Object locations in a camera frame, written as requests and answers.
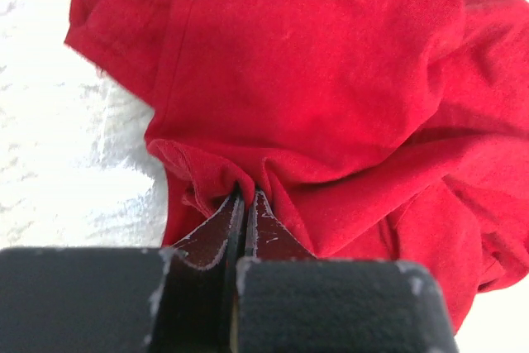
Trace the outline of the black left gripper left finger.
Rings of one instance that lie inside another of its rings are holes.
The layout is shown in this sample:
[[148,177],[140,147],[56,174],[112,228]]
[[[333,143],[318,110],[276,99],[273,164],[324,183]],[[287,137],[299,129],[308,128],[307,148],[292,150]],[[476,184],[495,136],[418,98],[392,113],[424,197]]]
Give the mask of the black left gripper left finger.
[[243,218],[233,193],[171,247],[3,250],[2,351],[222,351]]

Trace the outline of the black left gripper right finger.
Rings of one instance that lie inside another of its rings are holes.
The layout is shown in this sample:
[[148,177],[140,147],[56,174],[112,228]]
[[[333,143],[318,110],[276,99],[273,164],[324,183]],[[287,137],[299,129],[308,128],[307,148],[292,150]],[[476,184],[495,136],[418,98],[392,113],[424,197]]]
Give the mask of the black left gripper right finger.
[[441,288],[405,260],[319,260],[257,191],[236,271],[239,352],[455,352]]

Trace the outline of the red t shirt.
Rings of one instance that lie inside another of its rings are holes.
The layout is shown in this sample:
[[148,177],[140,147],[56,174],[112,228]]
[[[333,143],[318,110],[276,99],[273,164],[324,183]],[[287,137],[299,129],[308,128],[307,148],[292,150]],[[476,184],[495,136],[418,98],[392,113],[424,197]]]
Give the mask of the red t shirt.
[[426,266],[455,327],[527,276],[525,0],[71,0],[69,23],[155,111],[166,245],[239,186],[319,257]]

